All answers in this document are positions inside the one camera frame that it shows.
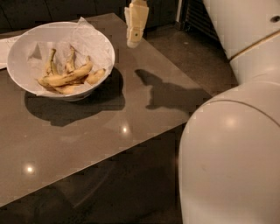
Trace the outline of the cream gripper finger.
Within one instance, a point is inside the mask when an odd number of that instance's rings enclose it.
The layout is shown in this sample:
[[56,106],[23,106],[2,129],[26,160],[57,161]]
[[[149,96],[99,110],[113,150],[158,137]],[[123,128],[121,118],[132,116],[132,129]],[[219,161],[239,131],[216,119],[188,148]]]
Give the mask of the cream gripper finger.
[[144,35],[144,28],[149,15],[149,7],[146,0],[131,0],[128,7],[124,8],[124,16],[127,25],[127,46],[136,48]]

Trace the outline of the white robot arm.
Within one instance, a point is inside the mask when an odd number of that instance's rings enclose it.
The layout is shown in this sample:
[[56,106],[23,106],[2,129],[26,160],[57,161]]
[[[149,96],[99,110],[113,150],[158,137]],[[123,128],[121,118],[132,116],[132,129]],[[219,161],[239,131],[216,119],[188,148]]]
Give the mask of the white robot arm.
[[182,133],[183,224],[280,224],[280,0],[202,2],[238,85]]

